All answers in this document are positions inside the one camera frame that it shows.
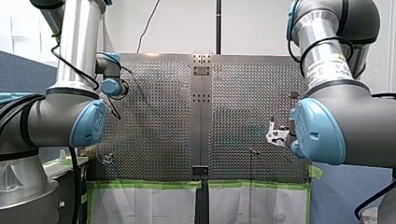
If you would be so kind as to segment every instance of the green tape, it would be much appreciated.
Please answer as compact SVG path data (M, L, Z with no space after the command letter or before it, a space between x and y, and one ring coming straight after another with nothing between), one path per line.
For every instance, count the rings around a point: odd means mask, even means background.
M311 190L312 186L309 185L306 193L306 214L305 214L305 222L309 224L311 222Z
M87 183L93 189L200 189L201 181L159 182L145 180L109 180Z
M293 183L276 183L266 181L248 181L248 180L209 180L211 189L227 189L227 188L262 188L262 189L296 189L307 190L310 188L309 183L293 184Z
M314 177L316 179L321 179L323 172L320 170L320 168L314 165L309 165L308 170L309 170L309 176Z
M81 195L81 203L87 202L87 194Z

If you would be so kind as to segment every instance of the metal frame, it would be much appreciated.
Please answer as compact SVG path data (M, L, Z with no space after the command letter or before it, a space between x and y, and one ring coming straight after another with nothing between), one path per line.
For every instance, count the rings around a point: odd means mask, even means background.
M214 69L216 70L217 68L215 66L218 66L219 64L222 65L224 63L235 63L235 64L245 64L246 66L249 66L250 64L261 64L265 65L269 64L277 64L281 66L282 64L287 66L288 68L290 67L290 77L282 77L285 78L285 80L288 80L288 78L291 78L291 81L293 80L299 80L298 83L293 84L296 86L299 86L299 89L304 88L304 83L303 79L299 78L299 70L298 70L298 65L295 64L292 60L290 60L288 57L274 57L274 56L223 56L223 55L209 55L209 54L121 54L122 60L126 62L134 62L134 63L139 63L139 62L164 62L164 63L177 63L177 62L183 62L184 64L187 64L190 69L190 96L187 96L186 99L189 99L190 101L188 102L190 106L190 151L186 153L190 153L191 155L191 167L189 168L189 171L191 175L189 176L184 176L184 178L168 178L168 177L152 177L152 176L146 176L143 177L144 179L148 180L165 180L165 181L170 181L170 180L191 180L191 179L196 179L196 180L207 180L208 178L215 178L215 179L248 179L248 175L240 175L238 177L231 176L210 176L213 174L211 171L211 165L213 162L210 161L210 153L212 148L210 145L212 144L211 141L211 134L212 133L212 109L213 109L213 102L216 100L216 90L213 90L213 83L214 83ZM124 105L123 102L114 102L115 106L120 108L120 106ZM274 107L268 107L264 108L264 110L276 110ZM281 111L278 113L279 116L284 118L281 120L281 122L278 122L279 124L283 125L289 125L287 122L287 117L289 116L289 112ZM110 150L108 148L101 148L99 149L99 154L101 153L108 153ZM95 164L92 164L93 170L95 170L95 167L97 165L101 165L98 162ZM108 167L106 173L109 175L114 176L115 173L112 171L111 166ZM295 183L304 183L308 182L308 170L306 169L301 169L301 175L295 176L295 177L280 177L280 178L269 178L265 177L262 178L262 176L257 175L259 172L265 172L265 169L261 170L254 170L254 175L251 177L253 179L258 179L258 180L266 180L266 181L278 181L278 182L295 182Z

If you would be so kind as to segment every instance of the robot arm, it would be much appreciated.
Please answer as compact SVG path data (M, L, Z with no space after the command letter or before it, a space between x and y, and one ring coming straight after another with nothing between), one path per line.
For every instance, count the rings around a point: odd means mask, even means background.
M98 142L106 107L99 100L95 73L104 74L102 92L108 96L127 91L120 82L120 58L114 54L97 57L96 53L106 2L70 0L65 6L60 0L31 2L61 40L61 60L56 82L45 97L0 94L0 218L6 223L58 221L57 183L48 181L38 148L87 147Z
M290 114L295 126L290 132L296 133L291 151L334 165L395 167L396 102L372 98L356 80L379 31L373 1L299 1L290 11L289 28L308 87Z

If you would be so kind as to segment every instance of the white paper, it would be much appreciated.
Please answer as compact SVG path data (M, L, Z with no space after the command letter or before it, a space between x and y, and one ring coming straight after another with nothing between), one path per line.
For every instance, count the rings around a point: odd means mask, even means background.
M0 36L0 50L7 53L14 53L12 48L12 37L9 36Z
M40 62L57 66L58 59L53 56L51 49L56 46L56 40L52 36L52 31L45 21L44 17L40 17Z
M14 54L37 61L40 58L40 39L38 37L18 37L12 38Z
M39 36L40 21L37 15L11 15L13 37Z
M11 36L11 16L0 14L0 36Z

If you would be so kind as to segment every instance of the black cable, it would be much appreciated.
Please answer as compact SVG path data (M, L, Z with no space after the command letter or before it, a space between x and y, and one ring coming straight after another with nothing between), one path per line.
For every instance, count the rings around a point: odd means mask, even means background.
M377 200L378 198L380 198L382 195L390 192L391 190L393 190L396 187L396 181L389 184L386 188L381 189L377 194L373 195L372 197L370 197L369 199L367 199L366 201L364 201L363 203L361 203L358 207L356 207L355 209L355 217L358 220L361 220L360 217L360 212L361 209L363 209L365 206L369 205L370 203L372 203L373 201Z
M23 106L21 106L21 108L19 108L19 109L13 111L11 115L9 115L5 120L3 120L3 122L0 122L0 136L1 136L1 134L3 133L3 130L4 130L4 129L6 128L6 126L9 124L9 122L10 122L13 118L15 118L15 116L17 116L24 108L26 108L26 107L28 107L28 106L32 106L32 104L34 104L35 102L37 102L37 101L39 101L39 100L43 100L43 99L45 99L45 98L46 98L46 97L43 96L43 95L38 95L37 97L31 99L30 101L23 103Z
M110 96L110 98L113 99L113 100L117 100L117 101L118 100L122 100L129 93L129 83L127 81L125 81L124 79L121 79L120 82L121 82L121 84L125 83L125 85L126 85L126 87L124 87L125 88L125 93L121 96L121 98L115 98L115 97Z
M294 28L294 25L293 25L293 24L294 24L294 19L295 19L295 18L294 18L295 12L296 12L297 6L298 6L298 4L300 3L300 1L302 1L302 0L296 0L295 4L294 4L294 6L293 6L293 10L292 10L292 12L291 12L291 18L290 18L291 26L290 26L290 29L288 30L289 35L290 35L290 39L288 40L288 51L289 51L289 55L290 55L290 57L291 57L295 62L297 62L297 63L299 63L300 60L299 60L296 56L294 56L293 52L291 51L291 36L292 36L293 28Z
M305 77L305 75L304 75L304 60L306 58L306 55L308 55L309 51L311 49L313 49L314 47L316 47L317 45L319 45L325 41L330 41L330 40L338 40L340 43L347 44L350 48L350 53L346 60L349 61L352 58L355 49L353 47L352 42L350 42L348 39L341 37L341 36L332 36L332 37L327 37L327 38L317 40L314 43L312 43L311 45L309 45L308 48L306 48L306 50L304 51L303 55L301 56L300 71L301 71L301 74L303 77Z
M75 202L74 202L74 209L73 209L73 216L72 216L72 224L77 224L78 223L78 211L79 211L79 205L80 205L80 182L81 182L81 175L79 173L78 169L78 159L76 155L76 151L74 150L73 147L69 147L70 151L70 157L72 158L72 165L73 165L73 173L74 173L74 179L75 179Z
M114 61L114 63L116 63L116 64L119 66L119 68L121 69L121 64L120 64L119 61L118 61L117 59L115 59L113 56L111 56L111 55L109 55L109 54L106 54L106 53L103 53L103 52L96 52L96 54L102 54L102 55L105 55L105 56L109 57L109 58L112 59L112 60Z
M113 107L113 108L111 109L111 114L113 114L114 117L116 117L117 119L121 119L121 116L120 116L119 111L117 111L116 107L113 105L113 102L111 101L111 99L110 99L109 96L107 96L107 99L108 99L108 101L110 102L111 107Z
M380 98L380 97L393 97L396 98L395 92L384 92L384 93L377 93L372 95L373 98Z
M141 87L141 86L139 85L139 83L137 82L137 79L136 79L136 77L134 76L134 73L133 73L131 70L129 70L128 68L124 67L124 66L122 67L122 69L125 70L125 71L127 71L129 74L131 74L132 79L134 80L134 84L136 84L137 89L139 90L140 94L142 95L143 101L144 101L145 104L148 105L148 106L150 107L150 109L151 109L155 114L157 114L157 116L160 118L160 117L161 117L160 112L158 112L158 110L149 102L149 100L148 100L146 94L143 93L142 87Z
M78 68L76 68L73 64L71 64L70 62L68 62L66 59L64 59L61 55L59 55L58 53L55 52L55 50L57 48L59 48L60 43L58 43L55 47L53 47L50 51L52 52L52 54L59 60L61 60L63 63L65 63L67 66L71 67L77 74L79 74L80 76L83 76L85 78L87 78L89 81L93 82L95 84L95 87L93 88L94 91L96 91L97 89L99 89L99 83L90 75L82 72L81 70L79 70Z
M22 96L21 98L18 98L16 100L12 101L11 103L8 103L7 105L5 105L3 108L0 109L0 119L3 118L11 110L13 110L16 106L22 105L26 102L29 102L30 100L33 100L38 96L41 96L41 95L38 95L38 94L26 95L26 96Z
M158 1L157 1L157 3L155 4L154 9L153 9L152 12L151 12L151 15L150 15L149 18L148 18L148 23L146 24L145 31L143 31L143 34L140 36L140 39L139 39L139 46L137 47L136 53L139 53L140 47L141 47L141 45L142 45L143 36L146 34L146 31L147 31L148 28L149 28L149 23L150 23L150 21L151 21L151 19L152 19L152 16L153 16L154 13L155 13L155 10L157 10L157 6L158 6L158 4L160 3L160 1L161 1L161 0L158 0Z

